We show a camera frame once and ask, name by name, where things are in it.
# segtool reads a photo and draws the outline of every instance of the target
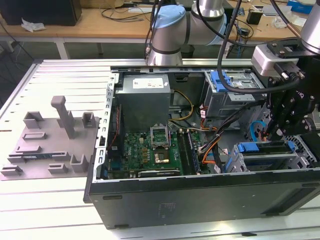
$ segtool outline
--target ram slot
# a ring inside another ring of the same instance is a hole
[[[181,165],[184,175],[196,174],[194,161],[192,157],[192,151],[190,149],[190,143],[188,134],[185,132],[177,131],[177,141],[179,146],[179,153],[181,159]]]

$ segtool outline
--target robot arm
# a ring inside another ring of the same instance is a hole
[[[226,16],[222,0],[197,0],[205,21],[216,31],[224,33]],[[269,77],[266,90],[266,107],[270,110],[270,121],[264,129],[269,140],[283,135],[298,135],[320,130],[317,103],[320,100],[320,0],[314,5],[301,33],[285,18],[274,1],[279,15],[286,20],[289,29],[298,39],[273,41],[258,45],[252,57],[253,66],[262,75]],[[147,52],[149,66],[182,65],[180,47],[183,44],[210,45],[221,40],[210,30],[197,11],[196,3],[192,11],[186,13],[182,6],[168,5],[160,8],[152,37],[152,47]],[[225,38],[229,37],[230,27]],[[218,66],[222,57],[219,54]],[[238,89],[220,79],[229,91],[242,93],[255,89]]]
[[[199,1],[202,15],[220,33],[224,33],[227,23],[222,2],[223,0]],[[186,12],[183,6],[161,7],[153,30],[152,46],[147,57],[149,66],[182,65],[180,48],[183,44],[211,45],[220,40],[203,23],[195,3],[191,12]]]
[[[252,63],[263,76],[269,77],[268,88],[284,85],[299,78],[296,88],[267,95],[270,121],[264,129],[269,140],[283,135],[320,131],[320,0],[301,31],[301,38],[258,45]]]

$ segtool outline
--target blue cable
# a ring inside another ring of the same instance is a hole
[[[267,124],[265,124],[263,121],[253,121],[250,124],[250,134],[251,134],[251,137],[252,137],[252,141],[257,142],[258,140],[257,140],[257,137],[255,135],[254,124],[261,124],[263,127],[267,126]]]

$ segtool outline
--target yellow wire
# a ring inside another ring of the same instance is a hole
[[[174,89],[173,91],[175,91],[175,92],[177,92],[177,93],[180,93],[180,94],[190,103],[191,111],[190,111],[190,113],[189,113],[187,116],[179,117],[179,118],[171,118],[171,119],[169,119],[169,121],[170,121],[170,120],[171,120],[171,121],[180,121],[180,120],[184,120],[184,119],[189,118],[189,117],[192,115],[192,113],[194,112],[194,105],[192,104],[192,102],[190,101],[190,99],[189,99],[186,95],[184,95],[181,91],[176,90],[176,89]]]

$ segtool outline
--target label sticker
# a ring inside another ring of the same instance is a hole
[[[163,89],[164,81],[162,78],[135,78],[133,79],[134,89]]]
[[[36,159],[36,156],[23,156],[24,159]]]
[[[214,165],[214,170],[219,174],[221,173],[220,168],[217,165]]]
[[[238,86],[238,87],[240,87],[240,86],[242,86],[242,83],[241,82],[233,82],[232,83],[233,84],[233,86]]]

